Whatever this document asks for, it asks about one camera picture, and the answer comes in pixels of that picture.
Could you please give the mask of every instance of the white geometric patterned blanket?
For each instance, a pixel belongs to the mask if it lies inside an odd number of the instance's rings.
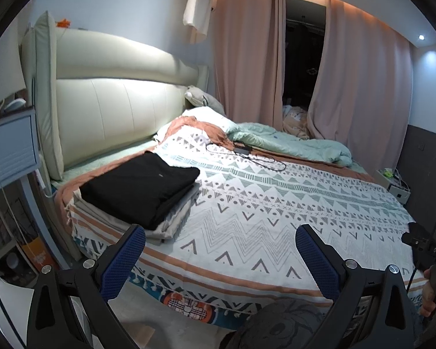
[[[138,277],[235,312],[295,295],[328,307],[294,243],[308,223],[343,258],[373,269],[394,263],[408,281],[412,251],[400,238],[413,219],[384,188],[294,163],[272,171],[209,142],[183,127],[154,150],[170,165],[199,168],[201,194],[174,241],[147,242]],[[80,240],[103,246],[122,234],[75,206],[71,218]]]

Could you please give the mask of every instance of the drawer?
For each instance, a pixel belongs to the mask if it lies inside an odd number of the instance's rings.
[[[0,187],[37,168],[33,110],[0,120]]]

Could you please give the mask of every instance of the human hand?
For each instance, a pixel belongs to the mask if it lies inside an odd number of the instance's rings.
[[[430,279],[430,270],[427,269],[423,273],[424,277]],[[422,306],[420,308],[420,315],[424,317],[429,317],[431,313],[436,309],[436,303],[433,302],[434,291],[431,287],[430,281],[428,281],[422,290]]]

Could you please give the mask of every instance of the cream leather headboard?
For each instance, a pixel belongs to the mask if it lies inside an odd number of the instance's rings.
[[[21,63],[34,100],[50,176],[148,138],[185,109],[189,85],[208,68],[109,34],[56,28],[44,13],[23,39]]]

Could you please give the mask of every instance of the gray folded clothing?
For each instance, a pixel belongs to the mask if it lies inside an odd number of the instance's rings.
[[[189,217],[191,207],[199,196],[199,187],[200,184],[194,183],[194,186],[170,210],[154,231],[145,230],[145,237],[159,240],[175,238]],[[79,189],[73,193],[73,200],[78,210],[86,213],[89,217],[98,221],[98,223],[108,226],[117,232],[123,233],[131,226],[129,223],[115,218],[83,200]]]

